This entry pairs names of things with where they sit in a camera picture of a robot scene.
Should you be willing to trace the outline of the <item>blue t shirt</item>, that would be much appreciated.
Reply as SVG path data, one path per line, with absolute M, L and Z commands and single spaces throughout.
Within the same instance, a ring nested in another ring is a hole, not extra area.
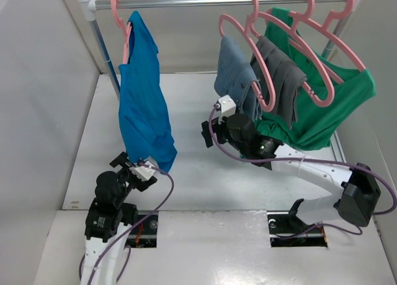
M 158 47 L 142 16 L 135 11 L 129 56 L 119 66 L 121 76 L 118 120 L 129 160 L 149 157 L 170 171 L 177 156 L 166 100 L 160 87 Z

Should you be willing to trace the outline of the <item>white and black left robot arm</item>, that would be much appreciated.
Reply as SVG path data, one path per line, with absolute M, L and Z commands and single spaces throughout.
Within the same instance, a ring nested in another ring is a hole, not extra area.
M 116 284 L 128 235 L 138 227 L 136 205 L 125 202 L 134 189 L 143 192 L 157 182 L 156 162 L 129 161 L 125 152 L 110 166 L 120 170 L 105 171 L 96 179 L 95 196 L 85 221 L 85 252 L 79 265 L 81 284 Z

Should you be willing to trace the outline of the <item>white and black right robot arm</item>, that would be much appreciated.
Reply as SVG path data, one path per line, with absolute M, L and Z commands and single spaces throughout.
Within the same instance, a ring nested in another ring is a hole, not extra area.
M 371 169 L 362 163 L 348 165 L 312 159 L 272 137 L 256 131 L 253 121 L 243 114 L 202 122 L 202 136 L 207 147 L 217 141 L 228 143 L 250 163 L 268 170 L 296 176 L 329 195 L 317 199 L 296 200 L 287 215 L 293 231 L 324 220 L 343 219 L 366 227 L 381 191 Z

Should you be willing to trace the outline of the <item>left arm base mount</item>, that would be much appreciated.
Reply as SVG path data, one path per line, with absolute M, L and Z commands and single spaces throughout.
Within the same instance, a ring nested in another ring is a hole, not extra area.
M 131 248 L 156 248 L 158 232 L 158 213 L 155 213 L 134 228 L 126 241 Z

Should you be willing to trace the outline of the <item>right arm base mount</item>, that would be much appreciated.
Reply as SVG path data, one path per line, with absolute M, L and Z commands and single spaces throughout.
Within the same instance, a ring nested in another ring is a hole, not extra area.
M 328 247 L 322 227 L 307 225 L 297 217 L 298 206 L 302 202 L 303 199 L 295 201 L 290 210 L 267 212 L 272 248 Z

